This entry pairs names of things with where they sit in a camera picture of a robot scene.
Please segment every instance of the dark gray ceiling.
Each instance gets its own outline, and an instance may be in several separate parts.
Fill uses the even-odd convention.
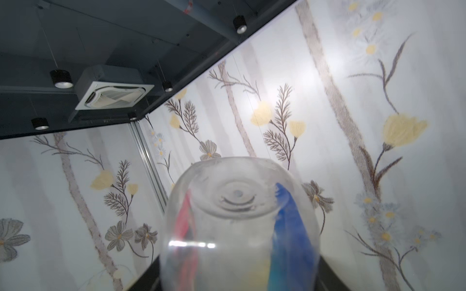
[[[294,0],[193,0],[232,31],[234,4],[248,23],[237,43],[165,0],[47,2],[50,5],[38,0],[2,4],[0,139],[38,134],[30,121],[36,115],[50,124],[40,133],[128,122],[130,111],[143,118]],[[107,64],[138,69],[154,89],[133,108],[75,112],[78,98],[73,89],[57,89],[50,79],[55,64],[39,18],[58,66],[69,71],[74,82],[86,67]],[[174,85],[171,94],[162,90],[158,60]]]

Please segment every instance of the gray flower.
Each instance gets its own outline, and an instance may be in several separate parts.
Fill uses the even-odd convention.
[[[383,203],[380,207],[380,210],[382,211],[382,216],[385,217],[385,219],[388,219],[389,221],[394,221],[397,218],[401,218],[399,208],[401,204],[395,204],[395,203]]]
[[[370,193],[359,193],[356,195],[355,204],[363,209],[374,209],[375,207],[379,206],[378,200],[375,198],[374,195]]]
[[[373,238],[375,244],[381,246],[394,246],[400,243],[403,238],[403,232],[399,225],[390,222],[375,222],[377,225],[373,228]]]
[[[442,235],[438,231],[428,231],[424,227],[416,225],[409,236],[409,242],[420,249],[425,247],[429,242],[436,241],[441,237]]]
[[[13,261],[18,256],[14,247],[31,240],[28,235],[18,234],[22,227],[23,223],[19,220],[0,219],[0,263]]]
[[[311,200],[314,209],[320,206],[327,213],[332,211],[332,204],[334,203],[333,198],[323,197],[321,195],[323,188],[319,187],[314,180],[312,180],[311,183],[303,183],[302,188]]]
[[[105,235],[105,239],[110,241],[107,246],[108,250],[112,250],[116,246],[117,251],[124,248],[124,241],[129,241],[133,237],[133,229],[124,231],[126,224],[119,221],[116,226],[111,226]]]
[[[217,145],[211,141],[211,140],[207,140],[206,142],[201,142],[200,143],[200,147],[199,147],[200,151],[203,152],[204,154],[201,156],[201,161],[205,161],[205,160],[210,160],[210,159],[214,159],[214,158],[220,158],[221,155],[220,154],[217,154],[216,151],[217,151]]]
[[[150,230],[151,227],[144,223],[143,226],[135,231],[134,242],[137,244],[141,243],[143,250],[145,250],[149,241],[153,244],[157,241],[157,232],[150,232]]]

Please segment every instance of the black cylindrical light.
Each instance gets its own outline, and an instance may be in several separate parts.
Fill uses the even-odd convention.
[[[52,82],[57,88],[66,89],[73,87],[73,80],[71,80],[71,75],[68,71],[53,70],[50,71],[50,77],[52,77]]]
[[[163,81],[162,82],[162,87],[164,87],[165,92],[173,91],[173,86],[171,85],[170,81]]]
[[[234,29],[236,29],[236,32],[238,34],[243,34],[246,32],[247,26],[246,26],[246,19],[244,18],[243,15],[238,15],[233,19],[233,25]]]
[[[135,113],[135,112],[129,112],[129,113],[128,113],[128,118],[129,118],[131,121],[137,120],[136,113]]]
[[[32,126],[33,126],[36,130],[48,129],[47,118],[37,117],[37,118],[31,119],[31,122],[32,122]]]

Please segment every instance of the blue object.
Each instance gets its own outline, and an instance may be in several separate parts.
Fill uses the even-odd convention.
[[[274,226],[267,291],[312,290],[314,248],[290,192],[280,183],[276,186],[278,203],[284,205]]]

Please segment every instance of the pendant light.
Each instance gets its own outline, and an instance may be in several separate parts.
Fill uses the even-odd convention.
[[[129,112],[129,113],[128,113],[128,118],[129,118],[131,121],[137,120],[136,112],[134,112],[134,111]]]
[[[236,8],[234,7],[234,0],[232,0],[233,9],[236,14],[236,17],[233,19],[234,29],[236,29],[237,34],[243,34],[247,30],[246,19],[243,15],[238,15]]]
[[[162,72],[162,76],[164,77],[164,81],[162,82],[162,87],[164,88],[164,91],[167,93],[173,91],[173,86],[171,85],[171,82],[165,79],[164,72],[162,70],[162,67],[160,66],[160,62],[158,61],[158,59],[157,59],[157,63],[158,63],[158,67],[160,68],[160,71]]]
[[[60,88],[60,89],[71,88],[74,86],[73,80],[71,79],[71,75],[69,74],[68,71],[60,70],[58,68],[57,61],[55,59],[50,43],[48,42],[48,37],[47,37],[47,34],[45,33],[44,25],[42,24],[39,13],[37,13],[37,17],[39,18],[39,22],[41,23],[42,32],[44,33],[45,41],[47,42],[48,49],[50,50],[50,54],[52,54],[52,58],[54,59],[55,66],[57,67],[56,70],[50,71],[50,77],[52,78],[52,82],[55,85],[55,87]]]
[[[32,103],[31,97],[29,97],[29,102],[31,102],[32,109],[34,110],[35,116],[37,116],[37,112],[34,108],[34,104]],[[36,130],[44,130],[48,129],[48,121],[47,118],[44,117],[36,117],[31,119],[32,126]]]

